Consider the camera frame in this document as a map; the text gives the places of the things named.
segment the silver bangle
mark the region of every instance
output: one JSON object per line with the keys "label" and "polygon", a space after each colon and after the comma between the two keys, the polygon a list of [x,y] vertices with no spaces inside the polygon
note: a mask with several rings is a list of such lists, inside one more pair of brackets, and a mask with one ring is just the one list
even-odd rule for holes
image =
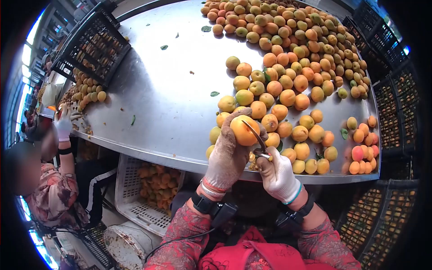
{"label": "silver bangle", "polygon": [[211,191],[211,190],[208,189],[206,186],[204,186],[204,184],[203,184],[203,180],[202,180],[202,179],[201,179],[201,181],[200,181],[200,185],[201,185],[202,189],[204,190],[204,192],[205,192],[206,194],[212,196],[213,198],[216,198],[216,199],[222,199],[223,196],[225,196],[225,194],[226,194],[226,193],[217,193],[217,192],[213,192],[213,191]]}

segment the white plastic crate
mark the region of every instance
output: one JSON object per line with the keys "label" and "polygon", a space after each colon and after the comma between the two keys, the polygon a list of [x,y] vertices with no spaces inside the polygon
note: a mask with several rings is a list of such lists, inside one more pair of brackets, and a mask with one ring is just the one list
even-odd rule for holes
{"label": "white plastic crate", "polygon": [[[137,171],[142,167],[142,163],[142,160],[120,155],[115,184],[115,208],[144,229],[163,237],[171,217],[165,210],[149,205],[146,199],[140,196],[143,184]],[[184,174],[185,171],[181,171],[179,187],[183,183]]]}

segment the black trousers with white stripe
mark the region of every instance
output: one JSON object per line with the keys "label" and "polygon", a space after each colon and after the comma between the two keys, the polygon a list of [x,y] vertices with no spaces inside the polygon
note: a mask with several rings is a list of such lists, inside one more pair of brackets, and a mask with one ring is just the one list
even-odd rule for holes
{"label": "black trousers with white stripe", "polygon": [[102,219],[102,187],[115,182],[118,158],[89,160],[75,165],[78,183],[79,203],[84,207],[90,223],[86,228],[93,228]]}

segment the work glove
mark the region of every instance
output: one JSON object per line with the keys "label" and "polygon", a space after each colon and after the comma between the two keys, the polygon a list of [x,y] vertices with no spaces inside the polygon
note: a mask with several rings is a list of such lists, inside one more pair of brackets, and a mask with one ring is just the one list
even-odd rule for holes
{"label": "work glove", "polygon": [[58,141],[67,142],[72,131],[72,121],[81,118],[82,114],[79,112],[72,113],[72,110],[66,104],[62,104],[60,107],[60,117],[57,112],[54,115],[54,126],[57,129]]}
{"label": "work glove", "polygon": [[[250,117],[252,109],[244,108],[227,116],[209,158],[209,168],[203,178],[203,183],[205,187],[210,187],[212,191],[217,193],[225,193],[238,180],[249,161],[249,152],[252,150],[252,146],[242,146],[237,143],[234,131],[229,127],[231,121],[242,114]],[[266,141],[268,139],[266,129],[261,123],[258,125],[260,137]]]}
{"label": "work glove", "polygon": [[289,158],[281,156],[273,146],[267,150],[273,156],[272,162],[263,157],[257,159],[264,189],[283,204],[289,204],[300,193],[302,184],[295,178]]}

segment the white bucket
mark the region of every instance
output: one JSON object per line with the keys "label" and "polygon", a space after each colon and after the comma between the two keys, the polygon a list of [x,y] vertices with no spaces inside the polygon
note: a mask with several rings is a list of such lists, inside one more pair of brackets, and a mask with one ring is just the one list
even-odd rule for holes
{"label": "white bucket", "polygon": [[144,258],[157,247],[162,238],[132,221],[109,226],[104,231],[104,242],[108,252],[122,267],[142,270]]}

